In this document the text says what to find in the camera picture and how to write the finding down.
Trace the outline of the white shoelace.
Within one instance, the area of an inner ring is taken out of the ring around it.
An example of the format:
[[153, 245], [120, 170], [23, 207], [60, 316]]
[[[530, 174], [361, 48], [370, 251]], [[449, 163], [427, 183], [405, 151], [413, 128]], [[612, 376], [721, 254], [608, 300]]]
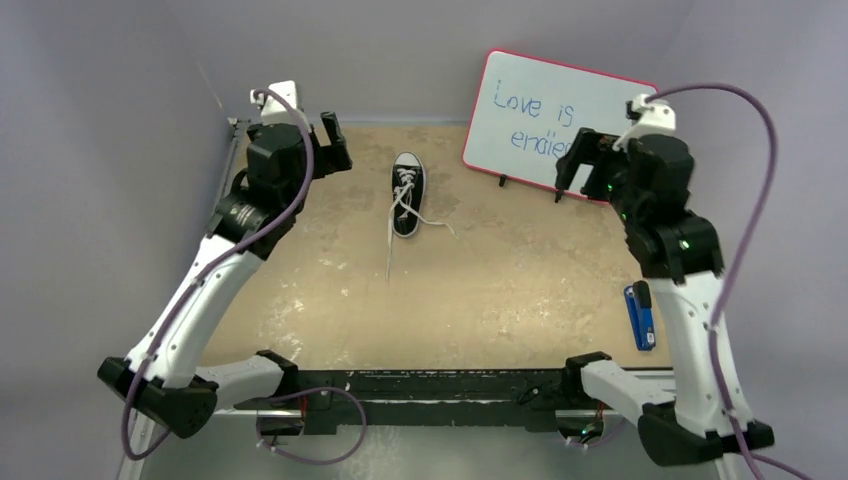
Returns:
[[395, 166], [392, 168], [392, 203], [387, 217], [387, 258], [385, 279], [390, 280], [393, 243], [396, 238], [412, 237], [420, 224], [445, 227], [454, 238], [456, 230], [448, 223], [426, 219], [420, 208], [426, 192], [426, 171], [423, 167]]

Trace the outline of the black white canvas sneaker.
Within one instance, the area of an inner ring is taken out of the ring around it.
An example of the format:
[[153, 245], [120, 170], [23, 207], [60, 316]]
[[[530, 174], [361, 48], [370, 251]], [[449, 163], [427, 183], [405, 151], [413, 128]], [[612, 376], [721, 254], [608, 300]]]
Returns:
[[414, 235], [421, 220], [420, 208], [426, 191], [427, 175], [423, 163], [412, 152], [400, 153], [391, 169], [391, 231], [399, 238]]

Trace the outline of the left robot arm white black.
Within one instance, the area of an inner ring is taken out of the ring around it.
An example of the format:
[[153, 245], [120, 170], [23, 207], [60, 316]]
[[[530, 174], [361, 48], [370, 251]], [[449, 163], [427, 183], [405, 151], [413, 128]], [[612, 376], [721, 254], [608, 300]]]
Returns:
[[123, 357], [97, 371], [126, 407], [181, 439], [218, 408], [262, 398], [284, 409], [297, 399], [296, 366], [270, 351], [211, 369], [199, 359], [247, 280], [294, 226], [304, 206], [306, 141], [294, 125], [248, 127], [247, 164], [217, 203], [184, 280], [154, 326]]

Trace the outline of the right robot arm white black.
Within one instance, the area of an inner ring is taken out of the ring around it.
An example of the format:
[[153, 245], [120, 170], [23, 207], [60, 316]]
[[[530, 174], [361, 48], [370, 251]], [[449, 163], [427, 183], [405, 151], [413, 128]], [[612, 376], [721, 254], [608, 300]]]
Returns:
[[593, 352], [567, 359], [564, 399], [576, 407], [596, 400], [616, 410], [662, 467], [771, 447], [773, 429], [755, 419], [739, 384], [718, 303], [724, 285], [718, 234], [687, 206], [695, 166], [687, 144], [648, 134], [617, 147], [613, 135], [582, 128], [557, 162], [557, 184], [569, 186], [582, 165], [591, 167], [583, 194], [613, 207], [655, 300], [675, 389], [664, 391]]

